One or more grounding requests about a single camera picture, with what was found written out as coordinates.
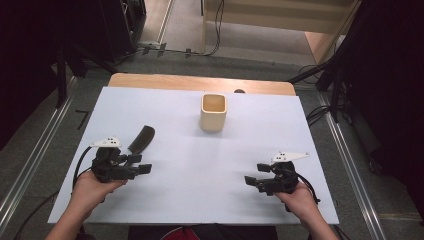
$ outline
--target person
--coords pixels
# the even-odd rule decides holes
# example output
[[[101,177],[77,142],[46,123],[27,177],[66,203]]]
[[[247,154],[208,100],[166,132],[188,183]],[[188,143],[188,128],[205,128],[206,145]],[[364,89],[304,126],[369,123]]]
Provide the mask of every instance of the person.
[[[101,183],[93,172],[87,171],[78,178],[71,199],[59,221],[52,228],[46,240],[75,240],[78,231],[92,210],[100,204],[106,195],[125,185],[124,181]],[[338,239],[322,217],[309,188],[299,182],[292,194],[274,193],[290,211],[296,215],[313,239]]]

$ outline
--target black cloth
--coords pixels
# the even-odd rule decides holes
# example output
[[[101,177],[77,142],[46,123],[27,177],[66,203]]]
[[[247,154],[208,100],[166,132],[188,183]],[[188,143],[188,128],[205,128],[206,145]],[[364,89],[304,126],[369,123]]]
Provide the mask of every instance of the black cloth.
[[[181,226],[131,226],[128,240],[160,240]],[[278,240],[274,226],[226,226],[200,224],[190,226],[201,240]]]

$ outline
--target cup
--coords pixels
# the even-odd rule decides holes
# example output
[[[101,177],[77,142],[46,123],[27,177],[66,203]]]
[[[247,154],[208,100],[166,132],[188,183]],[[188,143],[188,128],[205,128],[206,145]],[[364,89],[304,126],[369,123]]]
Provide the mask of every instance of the cup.
[[[206,132],[219,132],[227,116],[227,100],[224,95],[205,94],[202,96],[200,128]]]

